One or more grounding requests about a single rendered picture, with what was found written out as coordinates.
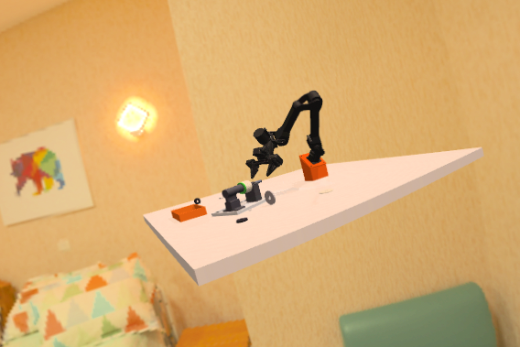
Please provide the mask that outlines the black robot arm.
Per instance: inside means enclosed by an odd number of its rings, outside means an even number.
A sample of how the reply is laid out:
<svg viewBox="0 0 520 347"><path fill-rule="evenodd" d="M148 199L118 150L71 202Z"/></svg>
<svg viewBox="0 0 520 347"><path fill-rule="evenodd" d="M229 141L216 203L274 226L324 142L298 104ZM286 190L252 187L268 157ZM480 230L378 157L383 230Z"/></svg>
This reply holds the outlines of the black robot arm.
<svg viewBox="0 0 520 347"><path fill-rule="evenodd" d="M307 136L307 142L311 150L306 159L313 165L320 163L320 156L323 156L325 153L319 136L321 106L322 99L316 91L310 91L304 94L299 100L294 101L284 123L276 131L268 132L266 128L258 128L254 131L254 138L263 145L263 147L254 148L253 156L269 158L268 147L274 150L278 146L285 146L288 143L290 131L298 119L300 112L310 110L310 134Z"/></svg>

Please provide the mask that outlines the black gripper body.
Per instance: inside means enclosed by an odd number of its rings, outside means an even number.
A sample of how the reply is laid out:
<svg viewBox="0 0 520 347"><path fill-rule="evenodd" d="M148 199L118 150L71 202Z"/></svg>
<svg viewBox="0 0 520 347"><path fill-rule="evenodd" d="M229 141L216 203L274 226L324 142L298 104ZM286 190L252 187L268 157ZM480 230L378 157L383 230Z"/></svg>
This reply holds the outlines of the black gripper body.
<svg viewBox="0 0 520 347"><path fill-rule="evenodd" d="M269 150L269 158L266 157L258 157L259 160L255 161L254 159L246 160L245 165L252 163L257 169L259 169L259 165L268 164L268 159L274 159L280 166L283 164L283 159L278 155L274 154L274 150L271 147L268 147Z"/></svg>

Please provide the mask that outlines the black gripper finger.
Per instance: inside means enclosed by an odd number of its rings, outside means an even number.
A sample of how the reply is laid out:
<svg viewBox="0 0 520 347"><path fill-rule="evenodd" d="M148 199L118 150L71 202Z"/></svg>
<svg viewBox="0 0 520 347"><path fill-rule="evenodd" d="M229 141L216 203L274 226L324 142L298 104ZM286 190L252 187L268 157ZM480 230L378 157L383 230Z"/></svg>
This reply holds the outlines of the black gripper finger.
<svg viewBox="0 0 520 347"><path fill-rule="evenodd" d="M253 179L258 171L258 169L252 164L252 163L249 163L247 164L247 166L250 168L250 171L251 171L251 179Z"/></svg>
<svg viewBox="0 0 520 347"><path fill-rule="evenodd" d="M268 168L266 175L269 176L278 167L280 167L280 165L274 159L268 159Z"/></svg>

